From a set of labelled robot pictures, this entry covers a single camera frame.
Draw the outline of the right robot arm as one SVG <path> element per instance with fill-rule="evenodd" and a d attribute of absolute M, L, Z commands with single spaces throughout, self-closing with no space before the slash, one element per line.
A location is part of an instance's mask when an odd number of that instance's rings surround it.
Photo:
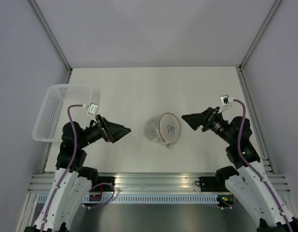
<path fill-rule="evenodd" d="M 252 130 L 245 115 L 228 122 L 219 107 L 209 107 L 202 113 L 183 115 L 182 119 L 193 130 L 212 131 L 228 144 L 226 153 L 232 165 L 216 171 L 214 184 L 218 190 L 234 195 L 258 232 L 298 232 L 298 218 L 278 196 L 250 142 Z"/>

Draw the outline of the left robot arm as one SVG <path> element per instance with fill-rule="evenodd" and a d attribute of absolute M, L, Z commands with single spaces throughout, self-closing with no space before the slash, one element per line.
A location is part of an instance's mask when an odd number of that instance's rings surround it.
<path fill-rule="evenodd" d="M 84 148 L 103 139 L 115 143 L 131 132 L 130 128 L 109 122 L 97 115 L 86 128 L 71 120 L 62 128 L 62 142 L 56 162 L 54 180 L 46 202 L 32 226 L 26 232 L 68 232 L 76 212 L 89 191 L 99 182 L 97 169 L 83 166 L 87 153 Z"/>

